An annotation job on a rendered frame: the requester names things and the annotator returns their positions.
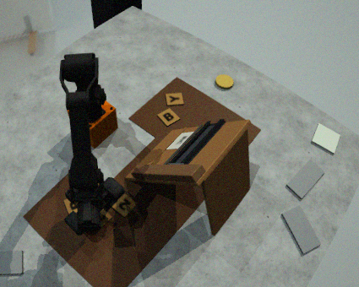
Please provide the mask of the yellow round disc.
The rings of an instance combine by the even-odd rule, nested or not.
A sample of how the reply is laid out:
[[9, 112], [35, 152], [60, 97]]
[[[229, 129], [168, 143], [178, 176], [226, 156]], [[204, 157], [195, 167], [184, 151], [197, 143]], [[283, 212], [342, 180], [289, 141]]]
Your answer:
[[233, 85], [233, 79], [229, 75], [221, 74], [217, 76], [215, 83], [222, 89], [230, 89]]

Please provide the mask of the white paper ticket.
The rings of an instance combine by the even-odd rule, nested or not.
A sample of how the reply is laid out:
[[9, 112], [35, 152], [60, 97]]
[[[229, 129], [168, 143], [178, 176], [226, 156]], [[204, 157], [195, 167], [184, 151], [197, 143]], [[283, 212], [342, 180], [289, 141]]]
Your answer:
[[181, 133], [167, 149], [178, 149], [190, 137], [192, 133], [193, 132]]

